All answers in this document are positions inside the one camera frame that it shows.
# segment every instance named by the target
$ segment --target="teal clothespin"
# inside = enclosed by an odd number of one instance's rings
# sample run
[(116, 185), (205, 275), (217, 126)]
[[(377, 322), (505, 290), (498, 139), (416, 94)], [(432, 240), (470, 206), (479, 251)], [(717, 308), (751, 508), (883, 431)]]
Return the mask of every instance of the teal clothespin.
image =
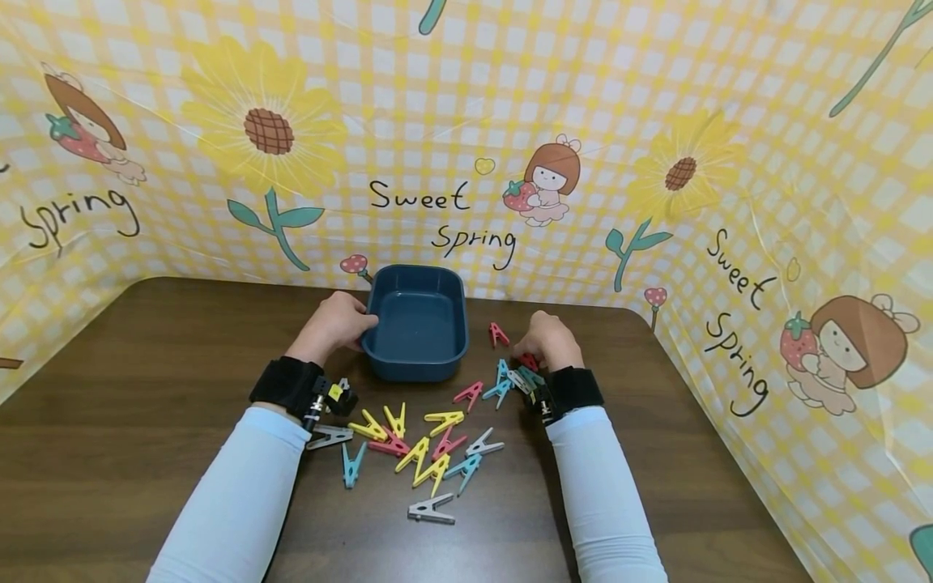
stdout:
[(495, 374), (495, 383), (499, 384), (508, 377), (508, 363), (505, 358), (499, 359), (498, 372)]
[(525, 365), (519, 367), (519, 374), (533, 387), (544, 384), (544, 378)]
[(356, 479), (359, 478), (359, 465), (363, 463), (363, 454), (366, 453), (366, 442), (359, 447), (356, 458), (350, 461), (350, 452), (347, 450), (346, 442), (343, 446), (343, 486), (347, 490), (352, 490), (356, 485)]
[(477, 468), (480, 467), (480, 462), (482, 461), (482, 456), (478, 453), (466, 458), (463, 462), (455, 465), (454, 467), (447, 470), (444, 474), (444, 479), (453, 478), (457, 474), (460, 474), (464, 477), (463, 481), (460, 482), (460, 490), (457, 491), (459, 496), (464, 492), (464, 488), (467, 486), (469, 479), (473, 477), (473, 473), (476, 472)]
[(499, 400), (495, 403), (495, 410), (499, 410), (499, 406), (502, 405), (502, 399), (506, 398), (506, 393), (508, 393), (508, 389), (510, 388), (512, 388), (512, 381), (506, 377), (504, 381), (483, 393), (482, 400), (485, 401), (486, 399), (491, 398), (493, 395), (499, 395)]

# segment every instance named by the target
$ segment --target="sunflower center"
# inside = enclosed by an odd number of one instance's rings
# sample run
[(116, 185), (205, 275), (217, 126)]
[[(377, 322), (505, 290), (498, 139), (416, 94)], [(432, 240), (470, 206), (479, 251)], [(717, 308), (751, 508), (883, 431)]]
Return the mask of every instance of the sunflower center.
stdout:
[(671, 166), (664, 178), (664, 186), (668, 190), (677, 191), (685, 187), (694, 174), (697, 172), (697, 160), (693, 158), (681, 158), (677, 164)]
[(287, 154), (295, 143), (288, 120), (268, 109), (250, 109), (243, 120), (243, 129), (253, 146), (266, 154)]

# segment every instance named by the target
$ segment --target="yellow plaid backdrop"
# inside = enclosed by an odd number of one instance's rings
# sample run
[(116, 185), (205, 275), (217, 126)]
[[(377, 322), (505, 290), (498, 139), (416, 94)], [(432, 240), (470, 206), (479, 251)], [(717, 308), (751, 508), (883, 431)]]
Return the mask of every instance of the yellow plaid backdrop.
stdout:
[(925, 580), (928, 0), (0, 6), (0, 402), (142, 278), (442, 265), (653, 319), (816, 580)]

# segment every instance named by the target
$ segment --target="person's right hand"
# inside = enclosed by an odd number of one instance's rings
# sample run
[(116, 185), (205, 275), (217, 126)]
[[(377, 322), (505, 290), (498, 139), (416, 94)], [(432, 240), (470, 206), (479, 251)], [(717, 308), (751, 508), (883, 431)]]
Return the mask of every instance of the person's right hand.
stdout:
[(531, 324), (524, 338), (512, 347), (515, 357), (531, 354), (541, 367), (551, 371), (561, 368), (583, 368), (583, 354), (577, 346), (573, 332), (557, 316), (538, 310), (531, 316)]
[(361, 351), (357, 339), (377, 324), (379, 317), (366, 313), (362, 302), (336, 291), (317, 307), (285, 356), (323, 367), (330, 354), (342, 346)]

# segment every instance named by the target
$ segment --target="person's left hand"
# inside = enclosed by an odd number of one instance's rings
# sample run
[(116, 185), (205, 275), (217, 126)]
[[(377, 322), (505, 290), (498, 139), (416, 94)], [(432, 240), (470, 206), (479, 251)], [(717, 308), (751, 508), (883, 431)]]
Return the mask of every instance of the person's left hand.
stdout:
[(334, 292), (318, 306), (285, 356), (323, 367), (327, 358), (342, 346), (361, 350), (358, 340), (379, 324), (379, 316), (367, 314), (366, 306), (346, 292)]

